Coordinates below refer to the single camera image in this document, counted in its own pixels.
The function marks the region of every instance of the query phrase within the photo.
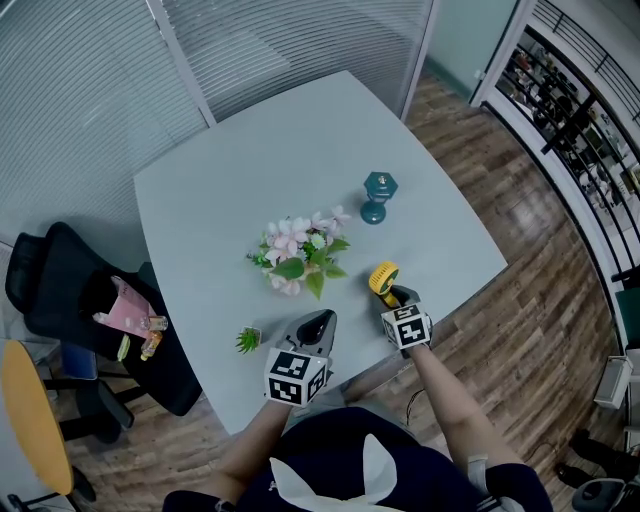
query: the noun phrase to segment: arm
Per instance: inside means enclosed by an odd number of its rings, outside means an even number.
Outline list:
[[[237,504],[280,439],[292,406],[268,401],[222,456],[210,492]]]
[[[522,460],[496,432],[462,383],[424,345],[409,349],[454,464],[465,474],[470,456],[488,455],[487,466]]]

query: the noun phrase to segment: artificial flower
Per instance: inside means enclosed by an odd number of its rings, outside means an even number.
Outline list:
[[[333,220],[339,227],[346,225],[347,221],[351,218],[351,215],[344,213],[344,208],[342,208],[341,205],[331,208],[331,213],[333,213]]]
[[[277,236],[278,226],[276,226],[274,222],[269,222],[269,224],[267,224],[266,244],[269,247],[273,247],[273,243],[276,241]]]
[[[269,274],[269,278],[271,279],[271,286],[285,295],[298,295],[300,293],[300,281],[297,279],[288,280],[275,274]]]
[[[297,217],[293,222],[290,220],[281,220],[278,223],[280,233],[273,242],[276,249],[286,249],[289,256],[293,257],[298,252],[298,243],[304,243],[309,240],[307,229],[311,227],[309,219]]]
[[[311,227],[317,231],[324,231],[331,224],[331,220],[323,219],[320,212],[316,212],[311,217]]]
[[[271,266],[275,267],[280,261],[289,259],[291,255],[289,254],[289,251],[287,249],[278,249],[277,247],[272,247],[267,251],[264,257],[269,260]]]
[[[324,237],[320,233],[314,233],[311,235],[311,245],[313,245],[316,249],[322,249],[327,242],[325,242]]]
[[[344,213],[344,209],[340,205],[331,208],[331,213],[333,213],[333,217],[330,219],[329,227],[327,228],[327,245],[331,245],[334,238],[340,236],[340,229],[351,218],[351,215]]]

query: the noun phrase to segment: window blinds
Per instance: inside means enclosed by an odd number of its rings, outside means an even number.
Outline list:
[[[432,0],[162,0],[217,121],[348,70],[400,115]]]
[[[5,5],[0,240],[63,220],[133,269],[146,257],[134,174],[204,128],[145,0]]]

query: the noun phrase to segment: navy shirt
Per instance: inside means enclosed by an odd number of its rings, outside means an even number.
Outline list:
[[[391,454],[398,477],[394,490],[378,505],[404,511],[478,509],[484,497],[448,458],[359,407],[326,412],[299,423],[280,439],[272,456],[289,465],[316,494],[347,500],[364,494],[362,449],[368,434]],[[524,464],[495,466],[487,470],[486,478],[493,496],[512,498],[526,512],[553,510],[535,471]],[[220,504],[215,497],[177,491],[167,496],[163,510],[299,511],[280,498],[273,482],[267,465],[235,508]]]

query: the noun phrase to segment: small succulent plant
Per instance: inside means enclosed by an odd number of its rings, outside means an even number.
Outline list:
[[[253,352],[260,346],[260,338],[262,333],[259,329],[253,329],[252,327],[245,327],[242,329],[236,340],[236,347],[238,352],[246,354],[247,352]]]

